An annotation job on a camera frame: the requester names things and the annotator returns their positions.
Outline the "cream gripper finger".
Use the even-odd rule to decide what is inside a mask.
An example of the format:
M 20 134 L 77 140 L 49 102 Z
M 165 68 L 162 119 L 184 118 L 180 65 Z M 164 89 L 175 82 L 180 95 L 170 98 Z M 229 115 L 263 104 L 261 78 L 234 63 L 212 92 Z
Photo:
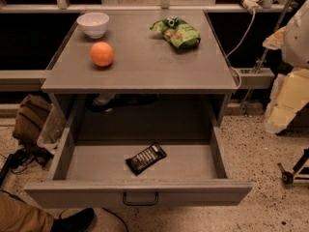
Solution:
M 263 41 L 263 47 L 271 50 L 281 49 L 286 27 L 281 27 Z
M 278 74 L 270 93 L 265 113 L 265 131 L 280 133 L 309 102 L 309 70 L 297 69 L 287 75 Z

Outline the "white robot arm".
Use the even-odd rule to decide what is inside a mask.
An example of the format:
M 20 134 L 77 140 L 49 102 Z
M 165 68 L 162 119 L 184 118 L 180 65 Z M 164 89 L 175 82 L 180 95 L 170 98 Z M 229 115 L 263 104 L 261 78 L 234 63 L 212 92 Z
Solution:
M 280 133 L 309 103 L 309 0 L 263 46 L 280 49 L 282 61 L 293 67 L 287 75 L 275 78 L 265 114 L 265 130 Z

